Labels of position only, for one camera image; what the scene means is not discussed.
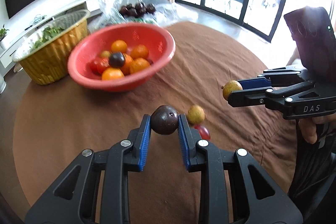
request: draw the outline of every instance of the gold basket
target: gold basket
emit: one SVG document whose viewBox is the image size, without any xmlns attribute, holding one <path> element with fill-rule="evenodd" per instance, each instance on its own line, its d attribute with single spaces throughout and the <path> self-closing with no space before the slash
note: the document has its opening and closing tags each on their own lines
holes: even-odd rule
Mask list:
<svg viewBox="0 0 336 224">
<path fill-rule="evenodd" d="M 68 74 L 67 64 L 71 51 L 88 36 L 89 16 L 88 10 L 79 10 L 50 21 L 20 45 L 13 56 L 13 62 L 19 62 L 30 78 L 39 85 L 47 85 L 63 78 Z M 32 50 L 46 27 L 62 27 L 64 31 Z"/>
</svg>

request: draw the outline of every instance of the metal rivet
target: metal rivet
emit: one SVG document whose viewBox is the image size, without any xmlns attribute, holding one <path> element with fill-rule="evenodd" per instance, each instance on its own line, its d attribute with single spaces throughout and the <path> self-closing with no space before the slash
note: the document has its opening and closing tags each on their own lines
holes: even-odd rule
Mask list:
<svg viewBox="0 0 336 224">
<path fill-rule="evenodd" d="M 243 149 L 243 148 L 239 148 L 237 150 L 237 154 L 240 155 L 240 156 L 242 156 L 242 157 L 244 157 L 244 156 L 247 155 L 247 151 L 245 149 Z"/>
<path fill-rule="evenodd" d="M 92 150 L 91 149 L 85 149 L 85 150 L 83 150 L 82 155 L 84 157 L 88 157 L 88 156 L 92 155 Z"/>
<path fill-rule="evenodd" d="M 209 142 L 207 140 L 199 140 L 198 145 L 205 147 L 209 145 Z"/>
<path fill-rule="evenodd" d="M 130 146 L 131 145 L 131 141 L 129 141 L 129 140 L 123 140 L 123 141 L 121 141 L 121 146 L 123 146 L 123 147 L 127 147 L 127 146 Z"/>
</svg>

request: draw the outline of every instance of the round table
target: round table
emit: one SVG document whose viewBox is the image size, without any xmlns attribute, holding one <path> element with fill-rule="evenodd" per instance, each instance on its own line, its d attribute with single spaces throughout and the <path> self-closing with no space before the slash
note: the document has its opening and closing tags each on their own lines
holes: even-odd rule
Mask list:
<svg viewBox="0 0 336 224">
<path fill-rule="evenodd" d="M 179 113 L 201 105 L 214 144 L 246 148 L 288 190 L 296 158 L 294 122 L 263 106 L 232 108 L 221 95 L 228 80 L 255 77 L 264 64 L 231 37 L 203 25 L 185 22 L 167 29 L 176 41 L 175 56 L 135 90 L 89 90 L 69 76 L 47 86 L 29 84 L 16 114 L 13 153 L 30 204 L 82 150 L 110 148 L 163 104 Z M 185 170 L 177 133 L 153 132 L 144 171 L 129 174 L 132 223 L 196 223 L 199 193 L 200 174 Z"/>
</svg>

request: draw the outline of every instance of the floor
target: floor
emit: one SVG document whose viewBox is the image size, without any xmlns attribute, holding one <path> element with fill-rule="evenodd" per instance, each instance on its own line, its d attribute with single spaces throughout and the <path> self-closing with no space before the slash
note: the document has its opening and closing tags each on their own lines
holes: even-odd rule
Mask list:
<svg viewBox="0 0 336 224">
<path fill-rule="evenodd" d="M 286 65 L 293 50 L 278 54 L 277 46 L 267 43 L 257 35 L 236 24 L 212 15 L 210 13 L 189 8 L 198 14 L 197 22 L 220 32 L 228 34 L 250 49 L 258 56 L 268 68 Z M 12 153 L 12 132 L 14 127 L 16 109 L 30 82 L 24 70 L 18 73 L 12 71 L 5 75 L 7 87 L 0 95 L 0 192 L 12 209 L 23 219 L 30 208 L 16 175 Z"/>
</svg>

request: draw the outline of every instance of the human hand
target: human hand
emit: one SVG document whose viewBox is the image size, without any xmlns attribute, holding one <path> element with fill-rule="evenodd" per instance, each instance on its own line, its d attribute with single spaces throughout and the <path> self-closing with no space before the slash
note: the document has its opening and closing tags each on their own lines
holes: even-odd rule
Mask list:
<svg viewBox="0 0 336 224">
<path fill-rule="evenodd" d="M 326 122 L 336 121 L 336 113 L 322 116 L 322 117 L 315 117 L 309 119 L 300 119 L 299 120 L 299 127 L 302 132 L 303 138 L 306 142 L 314 144 L 317 141 L 317 134 L 316 134 L 316 125 L 317 124 L 324 124 Z"/>
</svg>

